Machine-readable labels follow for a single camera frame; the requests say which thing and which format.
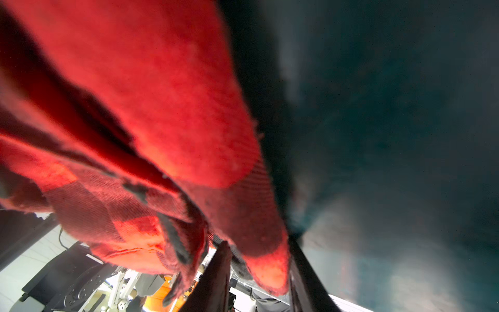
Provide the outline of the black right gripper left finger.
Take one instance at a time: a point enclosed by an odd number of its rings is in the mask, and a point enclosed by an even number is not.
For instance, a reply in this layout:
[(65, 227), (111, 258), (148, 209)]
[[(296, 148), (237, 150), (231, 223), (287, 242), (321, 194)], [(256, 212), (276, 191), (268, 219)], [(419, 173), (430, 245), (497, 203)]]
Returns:
[(179, 312), (227, 312), (232, 253), (229, 244), (219, 245), (205, 273)]

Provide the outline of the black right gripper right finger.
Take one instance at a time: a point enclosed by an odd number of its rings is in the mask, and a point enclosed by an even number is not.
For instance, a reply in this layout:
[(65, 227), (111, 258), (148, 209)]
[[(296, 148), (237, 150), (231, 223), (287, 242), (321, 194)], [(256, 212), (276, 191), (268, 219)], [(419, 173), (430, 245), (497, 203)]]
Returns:
[(328, 295), (298, 243), (288, 242), (290, 248), (289, 286), (291, 311), (341, 312)]

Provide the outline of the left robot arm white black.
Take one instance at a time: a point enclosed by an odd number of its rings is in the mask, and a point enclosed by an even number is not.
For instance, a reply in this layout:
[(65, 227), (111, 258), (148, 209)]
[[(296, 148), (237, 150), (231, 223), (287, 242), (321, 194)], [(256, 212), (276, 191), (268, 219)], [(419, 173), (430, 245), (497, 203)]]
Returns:
[(23, 288), (11, 311), (84, 311), (117, 266), (104, 263), (89, 247), (75, 243), (52, 259)]

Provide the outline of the red black plaid shirt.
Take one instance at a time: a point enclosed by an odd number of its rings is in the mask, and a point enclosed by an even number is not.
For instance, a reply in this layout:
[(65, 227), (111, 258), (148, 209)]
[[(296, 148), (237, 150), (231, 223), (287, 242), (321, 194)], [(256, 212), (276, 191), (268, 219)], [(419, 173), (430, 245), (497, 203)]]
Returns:
[(288, 291), (287, 231), (215, 1), (2, 1), (1, 206), (192, 283), (210, 234)]

